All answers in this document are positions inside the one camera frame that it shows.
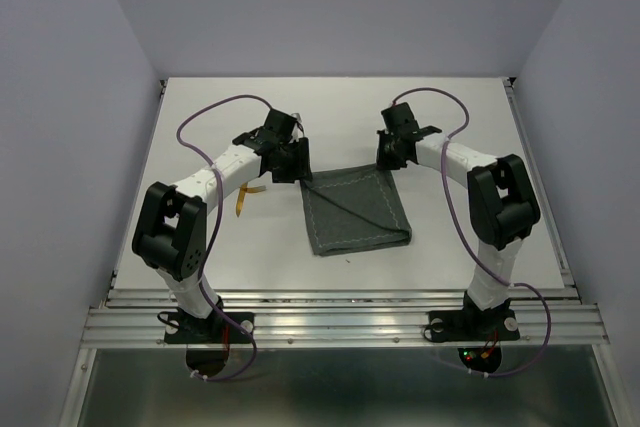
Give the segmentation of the grey cloth napkin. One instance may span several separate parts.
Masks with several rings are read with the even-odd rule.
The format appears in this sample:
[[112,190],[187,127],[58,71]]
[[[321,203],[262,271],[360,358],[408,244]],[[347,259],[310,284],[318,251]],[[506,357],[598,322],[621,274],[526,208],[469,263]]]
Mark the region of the grey cloth napkin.
[[300,188],[308,238],[316,256],[405,246],[412,239],[389,171],[371,164],[316,172]]

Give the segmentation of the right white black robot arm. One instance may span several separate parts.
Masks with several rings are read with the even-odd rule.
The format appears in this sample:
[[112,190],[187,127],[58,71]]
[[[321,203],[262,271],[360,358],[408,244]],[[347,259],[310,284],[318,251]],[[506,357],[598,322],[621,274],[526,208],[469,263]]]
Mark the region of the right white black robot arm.
[[428,313],[425,337],[434,343],[519,339],[511,276],[523,241],[541,218],[524,161],[475,151],[413,120],[387,121],[378,135],[379,168],[399,170],[412,162],[438,171],[444,187],[453,180],[467,191],[478,247],[463,246],[476,263],[474,275],[460,309]]

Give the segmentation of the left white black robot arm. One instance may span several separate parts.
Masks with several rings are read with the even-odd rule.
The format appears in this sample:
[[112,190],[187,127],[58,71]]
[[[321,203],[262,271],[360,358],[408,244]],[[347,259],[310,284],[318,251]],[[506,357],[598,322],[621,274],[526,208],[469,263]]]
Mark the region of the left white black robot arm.
[[229,322],[204,267],[222,220],[224,199],[262,175],[275,183],[312,178],[309,139],[299,119],[267,121],[239,135],[216,159],[173,184],[153,183],[144,195],[132,250],[158,273],[177,301],[162,322],[188,340],[220,342]]

